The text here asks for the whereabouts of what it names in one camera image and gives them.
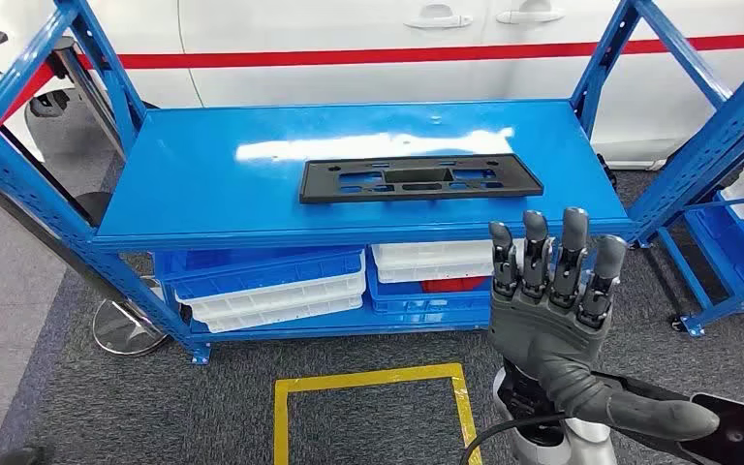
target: metal shelf frame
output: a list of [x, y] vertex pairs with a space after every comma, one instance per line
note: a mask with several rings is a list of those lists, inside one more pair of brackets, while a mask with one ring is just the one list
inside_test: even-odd
[[[55, 51], [58, 39], [69, 28], [104, 82], [114, 129], [123, 152], [129, 157], [147, 118], [147, 108], [112, 50], [87, 0], [54, 0], [54, 3], [56, 11], [0, 79], [0, 119], [34, 72]], [[744, 160], [744, 83], [732, 95], [651, 0], [622, 0], [574, 93], [565, 101], [572, 106], [586, 138], [592, 134], [605, 79], [641, 18], [656, 31], [668, 51], [717, 109], [705, 126], [673, 155], [663, 172], [628, 210], [633, 224], [628, 237], [631, 242], [645, 245], [659, 236], [670, 244], [666, 227]], [[193, 332], [191, 326], [182, 320], [175, 302], [162, 301], [120, 259], [118, 254], [121, 249], [108, 249], [106, 244], [100, 247], [94, 242], [98, 228], [89, 224], [61, 186], [50, 181], [38, 164], [17, 151], [15, 144], [14, 140], [6, 140], [0, 132], [0, 193], [21, 205], [80, 257], [87, 267], [132, 300], [149, 320], [191, 353], [194, 362], [208, 362], [210, 342], [244, 337], [242, 333], [210, 335]], [[395, 240], [408, 238], [408, 235], [402, 235], [396, 236]], [[672, 253], [672, 256], [677, 259], [677, 254]], [[678, 260], [684, 275], [688, 278], [691, 273], [692, 279], [695, 279], [683, 263]], [[696, 287], [694, 283], [694, 280], [690, 281], [693, 289]], [[169, 289], [164, 291], [165, 294], [170, 293]], [[704, 306], [703, 317], [696, 317], [695, 322], [687, 326], [698, 327], [718, 318], [733, 310], [734, 304], [742, 300], [744, 295], [735, 295], [715, 307]], [[319, 334], [342, 333], [340, 328], [328, 329], [331, 332], [322, 331]]]

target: white car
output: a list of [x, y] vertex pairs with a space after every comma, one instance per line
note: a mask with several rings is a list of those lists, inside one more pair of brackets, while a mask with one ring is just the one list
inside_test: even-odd
[[[744, 79], [744, 0], [656, 3], [736, 88]], [[129, 64], [141, 97], [169, 108], [566, 97], [617, 1], [91, 0], [90, 5]], [[9, 36], [0, 45], [1, 70], [52, 8], [52, 0], [0, 0], [0, 31]], [[713, 111], [655, 39], [640, 24], [628, 48], [633, 53], [621, 57], [604, 86], [592, 142], [613, 168], [658, 168]], [[446, 61], [424, 61], [441, 58]], [[249, 66], [271, 60], [289, 66]], [[350, 64], [323, 64], [335, 62]], [[54, 78], [39, 93], [67, 87], [72, 84]], [[6, 124], [39, 155], [24, 108]]]

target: blue plastic bin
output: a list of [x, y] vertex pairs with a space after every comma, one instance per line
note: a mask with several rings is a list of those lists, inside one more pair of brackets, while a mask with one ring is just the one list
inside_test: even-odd
[[181, 299], [235, 293], [360, 271], [363, 247], [157, 252], [155, 276]]
[[450, 312], [468, 312], [473, 322], [489, 323], [489, 294], [492, 280], [487, 279], [471, 291], [424, 293], [420, 282], [383, 284], [372, 254], [366, 256], [366, 283], [374, 312], [386, 315], [411, 315], [422, 321], [442, 320]]
[[[722, 201], [718, 193], [715, 200]], [[744, 221], [728, 205], [689, 210], [689, 232], [731, 294], [744, 290]]]

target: floor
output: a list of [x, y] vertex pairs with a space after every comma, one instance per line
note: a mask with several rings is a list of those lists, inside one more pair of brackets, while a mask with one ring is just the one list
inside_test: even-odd
[[[54, 120], [33, 117], [30, 127], [39, 137], [47, 167], [78, 195], [101, 185], [113, 153], [83, 104], [71, 105], [67, 118], [67, 131], [56, 128]], [[12, 218], [0, 213], [0, 425], [65, 269]]]
[[[70, 110], [76, 126], [57, 132], [69, 139], [40, 140], [48, 165], [75, 193], [111, 184], [109, 147]], [[621, 173], [621, 197], [649, 178]], [[44, 445], [56, 464], [270, 463], [276, 380], [435, 363], [463, 366], [478, 431], [499, 420], [489, 388], [500, 358], [482, 332], [221, 344], [206, 367], [174, 343], [122, 359], [92, 341], [99, 296], [0, 217], [2, 276], [14, 279], [0, 279], [0, 451]], [[668, 329], [668, 317], [695, 307], [660, 247], [630, 253], [598, 368], [744, 400], [744, 316], [698, 340]], [[294, 393], [289, 411], [290, 463], [454, 463], [463, 447], [446, 379]], [[613, 440], [621, 464], [678, 463]], [[505, 436], [481, 452], [486, 464], [515, 463]]]

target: gray carpet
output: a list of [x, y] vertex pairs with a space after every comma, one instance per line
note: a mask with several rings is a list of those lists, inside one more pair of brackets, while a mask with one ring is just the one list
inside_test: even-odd
[[[113, 183], [117, 167], [106, 180]], [[648, 173], [620, 173], [632, 199]], [[659, 248], [629, 254], [598, 369], [665, 388], [744, 401], [744, 315], [692, 339], [667, 319], [697, 307]], [[68, 271], [0, 431], [0, 451], [46, 446], [55, 464], [271, 463], [277, 379], [460, 362], [478, 431], [499, 421], [500, 358], [482, 332], [226, 343], [208, 366], [176, 344], [136, 358], [102, 352], [90, 334], [98, 296]], [[462, 439], [448, 380], [290, 394], [290, 462], [455, 463]], [[614, 436], [621, 464], [680, 463]], [[505, 436], [486, 464], [515, 463]]]

